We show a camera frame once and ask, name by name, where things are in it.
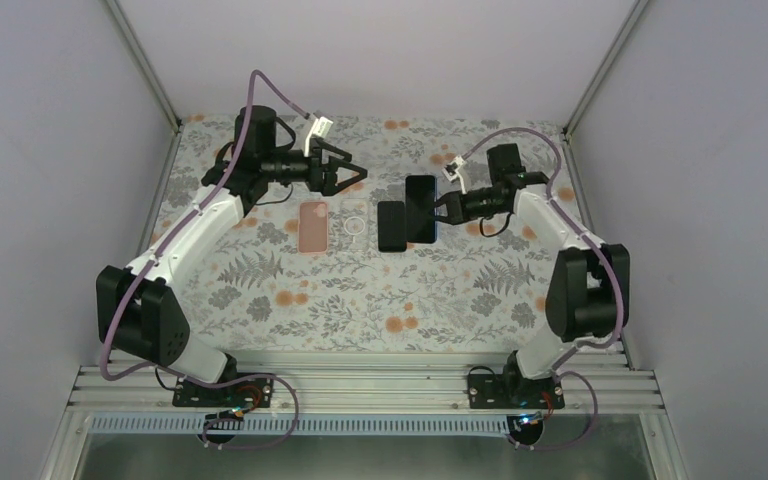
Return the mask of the black phone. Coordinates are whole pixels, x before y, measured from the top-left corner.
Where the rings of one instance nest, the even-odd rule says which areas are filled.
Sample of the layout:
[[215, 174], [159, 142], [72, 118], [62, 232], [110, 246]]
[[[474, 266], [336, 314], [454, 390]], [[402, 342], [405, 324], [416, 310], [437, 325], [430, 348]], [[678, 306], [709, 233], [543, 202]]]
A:
[[409, 175], [405, 180], [406, 239], [410, 243], [433, 244], [437, 240], [436, 187], [433, 175]]
[[381, 201], [377, 205], [377, 244], [383, 253], [407, 249], [406, 211], [402, 201]]

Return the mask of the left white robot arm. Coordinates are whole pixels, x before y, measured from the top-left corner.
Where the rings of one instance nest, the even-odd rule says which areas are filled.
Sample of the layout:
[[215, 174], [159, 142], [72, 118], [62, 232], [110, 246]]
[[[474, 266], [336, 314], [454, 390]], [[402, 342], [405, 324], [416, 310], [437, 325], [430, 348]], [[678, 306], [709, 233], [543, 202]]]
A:
[[117, 380], [108, 362], [111, 351], [118, 349], [140, 359], [142, 367], [157, 367], [198, 385], [212, 404], [223, 405], [236, 396], [233, 357], [192, 335], [175, 288], [251, 212], [270, 184], [303, 184], [312, 193], [331, 197], [367, 177], [349, 152], [326, 141], [330, 119], [307, 118], [310, 127], [301, 148], [295, 148], [292, 142], [278, 144], [277, 131], [286, 124], [274, 109], [242, 108], [232, 141], [217, 154], [183, 215], [126, 267], [107, 266], [99, 273], [103, 378]]

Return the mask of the clear phone case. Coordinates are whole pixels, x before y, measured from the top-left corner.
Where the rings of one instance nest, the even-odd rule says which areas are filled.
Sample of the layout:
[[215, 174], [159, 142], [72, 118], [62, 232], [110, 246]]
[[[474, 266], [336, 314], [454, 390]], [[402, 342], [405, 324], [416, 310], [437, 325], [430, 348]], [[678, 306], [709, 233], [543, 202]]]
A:
[[370, 207], [366, 200], [345, 199], [340, 204], [338, 232], [342, 252], [361, 254], [369, 248]]

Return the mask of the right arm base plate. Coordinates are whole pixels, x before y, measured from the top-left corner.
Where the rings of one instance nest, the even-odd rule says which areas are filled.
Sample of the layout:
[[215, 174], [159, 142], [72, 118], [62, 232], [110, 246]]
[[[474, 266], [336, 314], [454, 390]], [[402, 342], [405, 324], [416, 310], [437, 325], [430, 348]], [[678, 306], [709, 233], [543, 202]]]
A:
[[486, 366], [471, 368], [466, 375], [466, 393], [471, 409], [563, 409], [565, 400], [559, 382], [552, 378], [530, 380], [517, 371], [496, 373]]

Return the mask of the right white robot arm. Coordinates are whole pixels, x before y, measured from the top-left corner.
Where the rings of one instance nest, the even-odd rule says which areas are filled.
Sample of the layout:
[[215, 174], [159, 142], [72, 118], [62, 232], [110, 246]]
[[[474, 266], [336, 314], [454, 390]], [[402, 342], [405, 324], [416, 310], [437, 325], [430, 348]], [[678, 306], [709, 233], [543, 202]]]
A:
[[552, 192], [554, 175], [528, 171], [514, 144], [487, 152], [491, 184], [471, 189], [466, 160], [457, 156], [443, 169], [458, 184], [435, 201], [438, 222], [459, 225], [495, 214], [529, 222], [537, 237], [557, 255], [545, 300], [546, 326], [512, 353], [501, 384], [504, 399], [525, 407], [540, 393], [540, 382], [582, 349], [604, 350], [620, 337], [627, 322], [630, 255], [608, 244], [572, 218]]

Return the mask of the pink phone case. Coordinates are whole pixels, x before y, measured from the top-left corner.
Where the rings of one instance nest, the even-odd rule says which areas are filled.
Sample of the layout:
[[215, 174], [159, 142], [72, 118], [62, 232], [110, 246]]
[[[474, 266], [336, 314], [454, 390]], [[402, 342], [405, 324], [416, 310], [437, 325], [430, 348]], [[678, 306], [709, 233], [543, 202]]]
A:
[[328, 205], [303, 202], [299, 207], [297, 249], [301, 254], [322, 254], [328, 248]]

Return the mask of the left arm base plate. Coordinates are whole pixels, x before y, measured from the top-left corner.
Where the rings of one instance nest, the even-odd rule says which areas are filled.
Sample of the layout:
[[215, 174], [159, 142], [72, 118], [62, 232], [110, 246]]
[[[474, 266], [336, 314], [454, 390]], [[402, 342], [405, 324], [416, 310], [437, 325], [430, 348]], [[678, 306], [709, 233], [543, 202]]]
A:
[[222, 388], [206, 388], [190, 381], [178, 380], [173, 387], [172, 404], [186, 408], [268, 408], [274, 390], [274, 379], [256, 374], [254, 379]]

